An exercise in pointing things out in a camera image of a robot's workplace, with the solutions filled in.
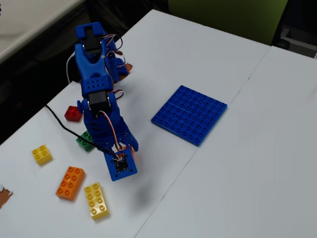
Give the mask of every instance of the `green lego brick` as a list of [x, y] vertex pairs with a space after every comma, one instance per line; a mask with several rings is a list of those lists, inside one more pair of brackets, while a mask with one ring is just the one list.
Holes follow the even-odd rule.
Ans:
[[[81, 137], [85, 138], [86, 140], [90, 141], [93, 143], [93, 138], [91, 137], [91, 135], [89, 134], [89, 132], [86, 130]], [[86, 151], [90, 151], [92, 148], [94, 148], [94, 146], [88, 144], [86, 141], [83, 141], [80, 138], [76, 139], [77, 143], [83, 147]]]

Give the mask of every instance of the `yellow lego brick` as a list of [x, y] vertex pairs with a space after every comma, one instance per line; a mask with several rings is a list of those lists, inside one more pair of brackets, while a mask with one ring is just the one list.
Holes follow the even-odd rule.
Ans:
[[109, 214], [99, 182], [84, 188], [91, 217], [96, 220]]
[[52, 156], [47, 149], [46, 145], [42, 145], [39, 148], [32, 151], [32, 154], [34, 156], [35, 161], [42, 165], [46, 163], [47, 161], [50, 161], [52, 159]]

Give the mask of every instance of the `table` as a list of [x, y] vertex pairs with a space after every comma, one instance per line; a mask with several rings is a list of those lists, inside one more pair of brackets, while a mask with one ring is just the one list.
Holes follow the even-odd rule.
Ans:
[[84, 0], [2, 0], [0, 63]]
[[272, 47], [136, 238], [316, 237], [316, 75]]
[[[103, 154], [79, 148], [76, 138], [44, 108], [0, 146], [0, 182], [16, 196], [0, 210], [3, 235], [134, 237], [198, 149], [153, 125], [151, 118], [181, 84], [230, 104], [269, 50], [154, 10], [123, 41], [122, 51], [133, 69], [116, 88], [125, 91], [118, 105], [139, 142], [138, 173], [112, 182]], [[72, 82], [49, 106], [68, 128], [82, 133], [83, 121], [71, 123], [63, 116], [78, 99], [82, 99], [80, 85]], [[31, 151], [42, 144], [53, 160], [39, 167]], [[68, 166], [83, 168], [87, 174], [75, 202], [54, 194]], [[83, 187], [97, 181], [110, 216], [95, 222]]]

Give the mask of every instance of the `green chair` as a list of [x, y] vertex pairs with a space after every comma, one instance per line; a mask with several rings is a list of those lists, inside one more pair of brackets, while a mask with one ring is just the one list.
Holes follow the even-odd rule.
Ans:
[[267, 45], [288, 0], [168, 0], [172, 15]]

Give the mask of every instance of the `robotic arm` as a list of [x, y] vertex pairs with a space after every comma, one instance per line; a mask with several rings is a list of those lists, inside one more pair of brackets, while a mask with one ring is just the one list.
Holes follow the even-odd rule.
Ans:
[[132, 148], [138, 151], [139, 145], [120, 116], [115, 98], [114, 83], [128, 72], [115, 56], [114, 35], [108, 35], [95, 22], [77, 26], [76, 36], [81, 42], [75, 45], [75, 57], [84, 98], [77, 105], [84, 113], [85, 126], [95, 144], [109, 151], [117, 148], [113, 154], [104, 153], [112, 181], [136, 174]]

